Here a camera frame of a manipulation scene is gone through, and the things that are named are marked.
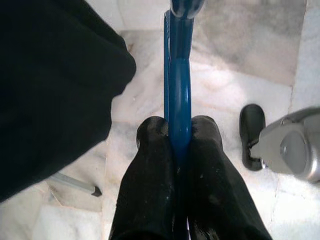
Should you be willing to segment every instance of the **white marble floor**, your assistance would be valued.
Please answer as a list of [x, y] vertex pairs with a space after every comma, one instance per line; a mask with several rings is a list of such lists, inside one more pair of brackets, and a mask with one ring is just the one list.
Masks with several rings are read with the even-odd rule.
[[[195, 23], [192, 115], [216, 120], [225, 152], [274, 240], [318, 239], [320, 189], [268, 169], [244, 168], [238, 122], [248, 103], [261, 105], [267, 124], [320, 106], [320, 3], [243, 2], [212, 1]], [[0, 240], [108, 239], [120, 181], [137, 153], [137, 128], [149, 116], [163, 116], [163, 32], [121, 35], [136, 60], [136, 75], [112, 102], [106, 142], [62, 171], [98, 185], [103, 195], [94, 198], [49, 181], [32, 186], [0, 205]]]

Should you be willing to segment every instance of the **blue metal bar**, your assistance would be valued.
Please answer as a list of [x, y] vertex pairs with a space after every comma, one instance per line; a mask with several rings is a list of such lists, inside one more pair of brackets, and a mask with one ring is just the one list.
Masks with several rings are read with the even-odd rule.
[[191, 140], [191, 84], [189, 56], [194, 17], [204, 0], [171, 0], [164, 15], [164, 118], [175, 155], [176, 200], [173, 234], [187, 240], [186, 154]]

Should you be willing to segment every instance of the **black fabric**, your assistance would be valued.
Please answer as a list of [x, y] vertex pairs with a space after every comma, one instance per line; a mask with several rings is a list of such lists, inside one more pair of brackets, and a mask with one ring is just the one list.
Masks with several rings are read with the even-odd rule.
[[2, 202], [106, 139], [136, 65], [84, 0], [3, 1], [0, 20]]
[[187, 215], [192, 240], [271, 240], [215, 121], [192, 118]]
[[109, 239], [171, 240], [175, 187], [168, 123], [150, 117], [136, 139], [138, 152], [121, 181]]

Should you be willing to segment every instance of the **black rubber part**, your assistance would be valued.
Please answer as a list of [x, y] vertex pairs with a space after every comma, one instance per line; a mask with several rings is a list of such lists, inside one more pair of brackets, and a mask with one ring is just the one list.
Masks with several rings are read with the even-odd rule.
[[251, 170], [262, 169], [262, 161], [259, 158], [250, 157], [250, 147], [257, 143], [262, 129], [266, 127], [265, 113], [256, 104], [245, 106], [240, 113], [239, 119], [240, 138], [242, 141], [242, 163]]
[[91, 193], [92, 196], [95, 196], [95, 197], [100, 197], [102, 195], [102, 192], [100, 191], [100, 189], [95, 186], [95, 191], [94, 193]]

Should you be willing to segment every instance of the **blue walker frame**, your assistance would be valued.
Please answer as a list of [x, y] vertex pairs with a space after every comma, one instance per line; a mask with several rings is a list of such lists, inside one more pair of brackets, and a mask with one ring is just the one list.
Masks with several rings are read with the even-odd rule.
[[189, 56], [194, 19], [205, 0], [171, 0], [164, 14], [164, 118], [175, 155], [176, 213], [174, 239], [187, 240], [186, 153], [191, 140]]

